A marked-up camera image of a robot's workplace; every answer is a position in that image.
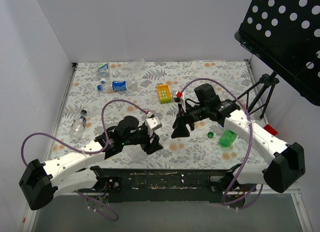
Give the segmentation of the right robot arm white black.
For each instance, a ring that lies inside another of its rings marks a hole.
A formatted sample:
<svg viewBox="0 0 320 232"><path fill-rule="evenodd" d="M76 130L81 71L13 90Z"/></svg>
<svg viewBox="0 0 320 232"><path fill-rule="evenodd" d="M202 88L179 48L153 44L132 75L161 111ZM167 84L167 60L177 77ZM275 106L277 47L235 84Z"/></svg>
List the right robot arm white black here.
<svg viewBox="0 0 320 232"><path fill-rule="evenodd" d="M178 113L172 126L171 138L186 138L195 129L195 123L210 119L232 131L246 141L264 159L259 166L246 164L233 166L216 184L227 184L237 191L245 184L268 185L275 192L283 193L305 172L303 147L289 144L249 119L245 111L230 99L220 100L212 85L205 83L194 89L198 101L189 105L183 92L176 92L173 101Z"/></svg>

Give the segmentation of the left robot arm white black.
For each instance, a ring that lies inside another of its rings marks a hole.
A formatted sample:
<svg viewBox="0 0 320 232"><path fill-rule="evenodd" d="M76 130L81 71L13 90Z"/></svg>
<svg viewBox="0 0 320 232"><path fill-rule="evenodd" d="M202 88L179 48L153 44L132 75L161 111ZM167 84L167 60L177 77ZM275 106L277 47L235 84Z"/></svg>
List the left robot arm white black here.
<svg viewBox="0 0 320 232"><path fill-rule="evenodd" d="M45 162L31 161L19 181L29 208L39 210L57 196L82 189L98 193L118 190L121 180L107 175L96 163L122 152L125 146L139 145L148 155L163 149L155 133L161 127L161 121L154 115L143 124L128 115L78 152Z"/></svg>

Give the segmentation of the clear bottle black cap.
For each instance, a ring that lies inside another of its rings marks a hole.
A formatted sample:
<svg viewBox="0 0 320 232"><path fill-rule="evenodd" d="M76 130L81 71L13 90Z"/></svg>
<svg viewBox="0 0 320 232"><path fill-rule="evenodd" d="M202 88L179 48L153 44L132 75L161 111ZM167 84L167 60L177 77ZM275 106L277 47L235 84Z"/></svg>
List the clear bottle black cap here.
<svg viewBox="0 0 320 232"><path fill-rule="evenodd" d="M81 110L80 114L73 120L69 135L71 137L81 138L84 134L87 122L87 111Z"/></svg>

